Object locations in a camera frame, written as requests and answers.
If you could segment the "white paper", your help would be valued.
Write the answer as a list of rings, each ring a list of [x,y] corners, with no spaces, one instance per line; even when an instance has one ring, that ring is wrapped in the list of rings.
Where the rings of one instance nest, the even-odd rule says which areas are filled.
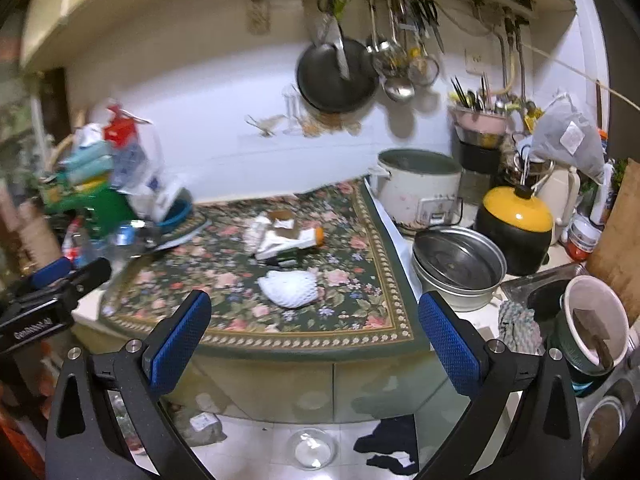
[[[244,249],[248,254],[253,255],[258,251],[271,227],[272,222],[265,212],[258,214],[248,224],[243,234]]]

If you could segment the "white foam fruit net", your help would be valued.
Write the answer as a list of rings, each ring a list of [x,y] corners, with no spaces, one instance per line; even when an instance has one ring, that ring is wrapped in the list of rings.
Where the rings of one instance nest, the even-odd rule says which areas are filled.
[[[318,284],[308,271],[268,271],[258,278],[262,293],[281,308],[295,310],[318,300]]]

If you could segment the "torn brown cardboard piece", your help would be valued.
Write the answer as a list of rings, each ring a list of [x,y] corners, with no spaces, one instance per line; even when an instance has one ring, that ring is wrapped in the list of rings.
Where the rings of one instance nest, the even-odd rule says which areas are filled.
[[[300,225],[296,215],[287,209],[272,210],[267,212],[267,218],[271,222],[271,229],[280,237],[299,237]]]

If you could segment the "orange peel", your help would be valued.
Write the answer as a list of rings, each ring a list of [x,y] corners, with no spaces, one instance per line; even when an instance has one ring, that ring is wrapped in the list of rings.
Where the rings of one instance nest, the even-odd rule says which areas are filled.
[[[322,228],[314,228],[314,244],[322,246],[324,243],[324,231]]]

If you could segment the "clear plastic water bottle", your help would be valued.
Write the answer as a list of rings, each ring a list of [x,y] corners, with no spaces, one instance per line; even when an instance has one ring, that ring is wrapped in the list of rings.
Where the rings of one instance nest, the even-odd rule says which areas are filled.
[[[68,226],[62,241],[62,253],[77,269],[97,258],[107,257],[105,240],[93,240],[85,227],[85,219],[76,217]]]

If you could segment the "checkered dish cloth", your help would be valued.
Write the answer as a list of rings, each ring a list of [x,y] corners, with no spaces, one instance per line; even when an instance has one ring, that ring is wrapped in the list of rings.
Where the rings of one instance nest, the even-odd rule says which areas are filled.
[[[498,312],[499,339],[512,351],[532,356],[544,354],[544,340],[535,312],[519,302],[507,299]]]

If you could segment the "dark cloth on floor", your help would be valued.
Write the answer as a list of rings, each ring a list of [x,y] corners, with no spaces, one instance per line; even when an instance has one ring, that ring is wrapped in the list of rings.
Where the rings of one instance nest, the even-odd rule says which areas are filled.
[[[381,419],[373,431],[359,437],[354,451],[372,454],[367,465],[386,469],[396,476],[413,476],[419,472],[419,449],[416,423],[412,415]]]

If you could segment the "white appliance box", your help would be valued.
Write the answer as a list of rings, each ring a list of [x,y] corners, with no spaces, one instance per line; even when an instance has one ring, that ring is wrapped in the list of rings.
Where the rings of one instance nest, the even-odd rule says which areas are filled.
[[[168,180],[152,178],[142,185],[139,216],[156,223],[162,222],[169,209],[184,190],[183,180],[178,177]]]

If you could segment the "teal tissue packs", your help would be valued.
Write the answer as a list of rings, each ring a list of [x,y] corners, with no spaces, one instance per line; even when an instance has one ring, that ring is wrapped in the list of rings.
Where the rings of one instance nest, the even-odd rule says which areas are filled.
[[[114,169],[112,144],[102,140],[80,148],[62,161],[62,168],[70,185],[108,174]]]

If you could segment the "clear plastic bag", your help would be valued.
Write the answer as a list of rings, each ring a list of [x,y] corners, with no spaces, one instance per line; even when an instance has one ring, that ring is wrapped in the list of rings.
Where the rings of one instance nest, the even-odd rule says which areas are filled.
[[[162,144],[155,126],[147,119],[133,118],[137,137],[120,150],[112,144],[114,169],[110,185],[117,191],[134,188],[149,172],[156,174],[164,166]]]

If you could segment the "blue plastic bowl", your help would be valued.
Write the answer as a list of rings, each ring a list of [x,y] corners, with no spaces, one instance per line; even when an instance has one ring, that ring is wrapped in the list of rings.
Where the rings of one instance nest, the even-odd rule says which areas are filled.
[[[180,224],[186,221],[191,211],[192,203],[190,200],[177,198],[169,208],[165,219],[157,223],[160,232],[165,234],[177,229]]]

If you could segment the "stainless steel basin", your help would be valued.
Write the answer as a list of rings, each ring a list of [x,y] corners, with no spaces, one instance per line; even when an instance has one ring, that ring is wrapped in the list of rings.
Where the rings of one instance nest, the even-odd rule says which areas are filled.
[[[457,312],[484,308],[508,270],[494,242],[461,226],[417,232],[411,262],[424,292],[438,292]]]

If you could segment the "wooden cutting board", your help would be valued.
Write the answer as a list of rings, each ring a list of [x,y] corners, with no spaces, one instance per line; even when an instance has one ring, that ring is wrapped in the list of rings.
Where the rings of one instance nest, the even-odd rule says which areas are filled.
[[[631,159],[600,242],[587,260],[588,272],[608,284],[620,298],[630,325],[639,318],[639,172],[638,162]]]

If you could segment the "floral green tablecloth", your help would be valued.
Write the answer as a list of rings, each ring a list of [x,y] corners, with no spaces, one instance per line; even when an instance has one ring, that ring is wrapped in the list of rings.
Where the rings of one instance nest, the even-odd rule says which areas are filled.
[[[145,336],[189,292],[209,296],[213,354],[348,360],[427,347],[416,295],[361,179],[195,207],[192,240],[132,260],[100,318]]]

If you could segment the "yellow lid black pot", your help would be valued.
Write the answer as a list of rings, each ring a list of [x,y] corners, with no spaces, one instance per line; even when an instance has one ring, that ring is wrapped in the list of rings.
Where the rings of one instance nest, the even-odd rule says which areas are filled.
[[[506,272],[536,273],[544,264],[553,231],[548,206],[526,185],[496,186],[483,197],[475,229],[495,243],[506,258]]]

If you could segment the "glass bowl on floor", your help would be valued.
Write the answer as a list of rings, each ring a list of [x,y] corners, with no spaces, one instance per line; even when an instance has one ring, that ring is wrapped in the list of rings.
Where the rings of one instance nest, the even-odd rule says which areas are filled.
[[[326,430],[303,428],[294,431],[285,445],[288,462],[300,470],[318,471],[330,466],[337,454],[337,444]]]

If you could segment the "white flat box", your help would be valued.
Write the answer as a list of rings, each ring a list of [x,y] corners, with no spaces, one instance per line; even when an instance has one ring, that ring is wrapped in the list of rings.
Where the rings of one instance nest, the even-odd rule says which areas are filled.
[[[295,240],[280,237],[277,236],[275,232],[268,231],[258,251],[254,253],[254,256],[258,261],[264,261],[279,255],[280,252],[313,247],[316,247],[314,244],[314,228],[300,231],[299,237]]]

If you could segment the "cream electric kettle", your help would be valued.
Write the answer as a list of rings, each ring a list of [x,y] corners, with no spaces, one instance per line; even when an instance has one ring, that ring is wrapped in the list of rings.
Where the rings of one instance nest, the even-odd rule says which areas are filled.
[[[551,244],[555,244],[573,217],[580,189],[575,167],[555,165],[536,195],[547,205],[553,219]]]

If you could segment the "white rice cooker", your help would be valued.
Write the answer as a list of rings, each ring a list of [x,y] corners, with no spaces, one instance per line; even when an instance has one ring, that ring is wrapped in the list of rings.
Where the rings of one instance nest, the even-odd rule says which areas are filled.
[[[401,233],[451,226],[462,216],[462,166],[447,155],[416,148],[382,151],[368,177],[373,196]]]

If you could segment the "grey mesh bag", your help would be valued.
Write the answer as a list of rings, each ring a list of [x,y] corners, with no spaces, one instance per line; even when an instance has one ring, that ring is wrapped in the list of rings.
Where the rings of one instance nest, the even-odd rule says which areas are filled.
[[[598,130],[566,92],[555,96],[537,120],[530,154],[573,166],[593,182],[603,183],[604,151]]]

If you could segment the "pink utensil holder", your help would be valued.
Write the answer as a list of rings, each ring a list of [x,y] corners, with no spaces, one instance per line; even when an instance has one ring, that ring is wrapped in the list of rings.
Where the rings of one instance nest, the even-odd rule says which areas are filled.
[[[461,106],[450,106],[454,122],[465,130],[483,134],[506,133],[506,118],[501,115],[478,112]]]

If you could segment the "black hanging frying pan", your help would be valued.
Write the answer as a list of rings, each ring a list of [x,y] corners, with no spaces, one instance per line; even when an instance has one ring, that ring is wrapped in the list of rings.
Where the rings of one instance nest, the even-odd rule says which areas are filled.
[[[334,46],[309,46],[299,57],[296,84],[308,105],[326,114],[352,113],[364,107],[378,88],[378,73],[366,47],[343,40],[349,78],[342,77]]]

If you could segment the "hanging steel ladle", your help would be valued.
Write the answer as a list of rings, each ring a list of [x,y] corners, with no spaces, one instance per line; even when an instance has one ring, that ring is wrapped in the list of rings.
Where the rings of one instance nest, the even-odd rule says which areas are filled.
[[[388,65],[390,66],[390,76],[384,81],[384,91],[392,101],[399,104],[409,103],[416,94],[414,85],[408,78],[408,58],[406,50],[401,47],[397,38],[397,21],[393,0],[385,0],[388,14],[388,24],[390,24],[390,40],[387,48]]]

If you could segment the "hanging mesh strainer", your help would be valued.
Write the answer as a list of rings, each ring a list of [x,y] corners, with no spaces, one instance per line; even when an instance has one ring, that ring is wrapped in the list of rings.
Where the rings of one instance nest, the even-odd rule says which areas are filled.
[[[431,87],[439,76],[440,67],[434,58],[427,53],[422,37],[416,32],[413,35],[413,46],[408,50],[408,77],[419,87]]]

